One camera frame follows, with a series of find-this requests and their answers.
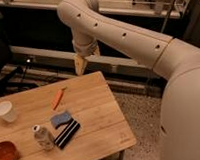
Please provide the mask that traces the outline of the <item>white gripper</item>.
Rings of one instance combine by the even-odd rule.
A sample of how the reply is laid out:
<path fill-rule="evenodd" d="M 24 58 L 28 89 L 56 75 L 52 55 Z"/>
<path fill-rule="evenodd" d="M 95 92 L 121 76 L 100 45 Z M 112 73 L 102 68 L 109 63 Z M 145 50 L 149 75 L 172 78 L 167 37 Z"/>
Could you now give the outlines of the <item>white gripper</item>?
<path fill-rule="evenodd" d="M 77 75 L 82 75 L 87 67 L 88 60 L 84 57 L 94 54 L 100 56 L 100 49 L 98 47 L 97 40 L 86 35 L 77 29 L 72 29 L 71 33 L 73 35 L 72 44 L 73 49 L 78 53 L 74 56 L 75 58 L 75 72 Z"/>

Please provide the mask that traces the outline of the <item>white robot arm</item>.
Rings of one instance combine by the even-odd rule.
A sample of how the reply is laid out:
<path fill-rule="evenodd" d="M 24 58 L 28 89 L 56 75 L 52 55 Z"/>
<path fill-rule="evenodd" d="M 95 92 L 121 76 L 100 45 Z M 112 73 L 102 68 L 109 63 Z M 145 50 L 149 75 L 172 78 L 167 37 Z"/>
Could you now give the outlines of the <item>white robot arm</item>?
<path fill-rule="evenodd" d="M 97 0 L 58 4 L 58 16 L 72 31 L 74 50 L 88 56 L 101 41 L 165 78 L 160 160 L 200 160 L 200 48 L 102 16 L 97 8 Z"/>

